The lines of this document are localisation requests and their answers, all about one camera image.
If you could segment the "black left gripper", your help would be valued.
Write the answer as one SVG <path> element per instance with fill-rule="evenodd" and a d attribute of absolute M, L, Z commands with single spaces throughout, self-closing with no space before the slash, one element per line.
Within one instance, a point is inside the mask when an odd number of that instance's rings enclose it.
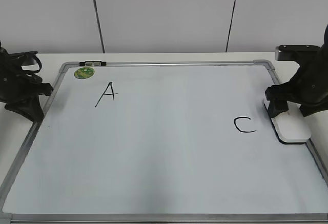
<path fill-rule="evenodd" d="M 39 95 L 50 96 L 53 87 L 43 83 L 37 74 L 42 68 L 37 52 L 1 53 L 1 102 L 6 103 L 5 109 L 15 112 L 32 122 L 44 119 Z M 37 70 L 25 70 L 28 61 L 33 60 L 38 65 Z"/>

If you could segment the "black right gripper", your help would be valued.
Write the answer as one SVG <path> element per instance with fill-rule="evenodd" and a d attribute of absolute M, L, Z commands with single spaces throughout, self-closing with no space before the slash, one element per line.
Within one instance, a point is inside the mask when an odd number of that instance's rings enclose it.
<path fill-rule="evenodd" d="M 302 104 L 299 110 L 303 117 L 328 110 L 328 103 L 324 102 L 327 99 L 327 30 L 316 55 L 296 63 L 299 67 L 288 82 L 265 91 L 270 118 L 288 111 L 287 101 Z"/>

